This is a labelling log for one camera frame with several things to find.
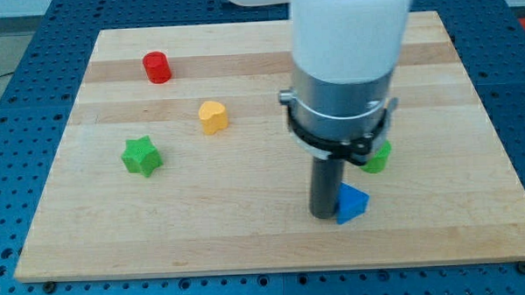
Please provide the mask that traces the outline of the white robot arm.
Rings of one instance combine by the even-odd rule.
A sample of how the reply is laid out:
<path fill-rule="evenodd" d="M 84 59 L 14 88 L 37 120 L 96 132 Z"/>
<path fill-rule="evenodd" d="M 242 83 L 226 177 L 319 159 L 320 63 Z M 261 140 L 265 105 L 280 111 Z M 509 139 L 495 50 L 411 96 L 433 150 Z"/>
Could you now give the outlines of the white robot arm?
<path fill-rule="evenodd" d="M 398 100 L 388 91 L 412 0 L 228 0 L 247 7 L 289 5 L 294 67 L 279 95 L 297 143 L 312 155 L 309 210 L 351 221 L 368 194 L 342 181 L 388 142 Z"/>

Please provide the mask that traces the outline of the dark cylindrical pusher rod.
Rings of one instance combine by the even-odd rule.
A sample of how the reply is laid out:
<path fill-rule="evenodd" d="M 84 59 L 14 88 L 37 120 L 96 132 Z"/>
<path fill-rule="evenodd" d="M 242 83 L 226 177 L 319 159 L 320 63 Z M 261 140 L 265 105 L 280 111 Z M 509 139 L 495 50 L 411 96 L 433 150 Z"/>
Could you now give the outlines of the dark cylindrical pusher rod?
<path fill-rule="evenodd" d="M 314 217 L 331 219 L 336 215 L 344 166 L 343 159 L 312 160 L 309 210 Z"/>

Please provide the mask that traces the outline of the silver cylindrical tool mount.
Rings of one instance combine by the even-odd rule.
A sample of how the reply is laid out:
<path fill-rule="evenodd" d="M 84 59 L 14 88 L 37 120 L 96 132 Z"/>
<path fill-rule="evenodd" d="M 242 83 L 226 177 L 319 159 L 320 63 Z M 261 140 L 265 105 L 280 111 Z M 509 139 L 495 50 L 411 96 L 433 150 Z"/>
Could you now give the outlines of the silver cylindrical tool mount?
<path fill-rule="evenodd" d="M 387 99 L 392 73 L 362 83 L 322 81 L 294 67 L 279 94 L 292 136 L 322 160 L 363 166 L 385 145 L 398 100 Z"/>

